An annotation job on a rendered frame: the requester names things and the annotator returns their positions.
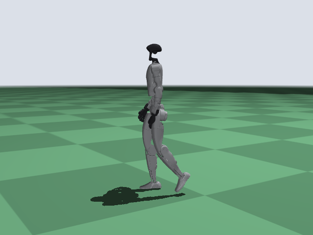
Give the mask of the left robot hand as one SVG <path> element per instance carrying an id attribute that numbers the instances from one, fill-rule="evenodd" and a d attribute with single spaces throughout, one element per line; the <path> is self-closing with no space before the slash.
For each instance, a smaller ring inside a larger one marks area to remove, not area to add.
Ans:
<path id="1" fill-rule="evenodd" d="M 158 115 L 159 110 L 156 110 L 156 114 L 151 113 L 152 116 L 150 116 L 149 120 L 148 120 L 148 124 L 149 124 L 149 128 L 152 128 L 152 123 L 155 122 L 156 120 L 156 116 Z"/>

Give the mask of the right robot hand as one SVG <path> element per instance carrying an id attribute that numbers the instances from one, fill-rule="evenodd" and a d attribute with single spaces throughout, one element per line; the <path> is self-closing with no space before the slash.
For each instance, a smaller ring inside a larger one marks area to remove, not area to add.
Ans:
<path id="1" fill-rule="evenodd" d="M 145 106 L 144 106 L 144 109 L 140 110 L 138 112 L 139 116 L 138 116 L 138 119 L 141 121 L 141 122 L 144 122 L 144 119 L 145 119 L 145 116 L 147 114 L 147 111 L 149 111 L 149 109 L 147 108 L 149 104 L 147 103 Z"/>

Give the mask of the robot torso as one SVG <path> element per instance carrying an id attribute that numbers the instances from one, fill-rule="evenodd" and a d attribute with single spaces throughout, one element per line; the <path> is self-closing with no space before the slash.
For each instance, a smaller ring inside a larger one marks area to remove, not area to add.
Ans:
<path id="1" fill-rule="evenodd" d="M 147 69 L 147 72 L 146 72 L 146 79 L 147 79 L 147 89 L 148 89 L 148 96 L 153 96 L 156 95 L 154 93 L 154 87 L 156 87 L 156 83 L 154 82 L 154 78 L 153 78 L 153 74 L 151 72 L 151 66 L 152 65 L 159 65 L 160 66 L 160 75 L 161 75 L 161 81 L 162 81 L 162 65 L 161 64 L 158 64 L 156 63 L 155 61 L 153 62 L 153 64 L 150 64 L 148 69 Z M 155 98 L 154 98 L 155 99 Z M 154 99 L 151 99 L 151 106 L 150 106 L 150 114 L 152 113 L 152 109 L 153 109 L 153 104 L 154 104 Z M 160 109 L 163 109 L 164 110 L 164 106 L 163 104 L 161 104 L 161 108 Z M 152 115 L 151 115 L 152 116 Z"/>

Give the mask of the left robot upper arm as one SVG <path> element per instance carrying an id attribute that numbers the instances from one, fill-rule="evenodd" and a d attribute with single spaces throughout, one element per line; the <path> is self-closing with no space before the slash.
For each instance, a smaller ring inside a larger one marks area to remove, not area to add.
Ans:
<path id="1" fill-rule="evenodd" d="M 151 66 L 151 72 L 153 74 L 153 78 L 154 78 L 154 82 L 156 83 L 156 87 L 160 86 L 161 89 L 163 90 L 161 75 L 160 75 L 160 66 L 159 65 L 152 65 Z M 156 87 L 154 87 L 154 93 L 156 93 L 155 92 Z"/>

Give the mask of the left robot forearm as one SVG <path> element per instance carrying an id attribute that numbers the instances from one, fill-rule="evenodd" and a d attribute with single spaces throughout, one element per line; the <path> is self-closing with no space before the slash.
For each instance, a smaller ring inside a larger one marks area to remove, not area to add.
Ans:
<path id="1" fill-rule="evenodd" d="M 160 86 L 157 86 L 155 88 L 156 95 L 154 95 L 154 104 L 152 113 L 156 114 L 156 110 L 159 110 L 161 108 L 161 99 L 162 99 L 162 89 Z"/>

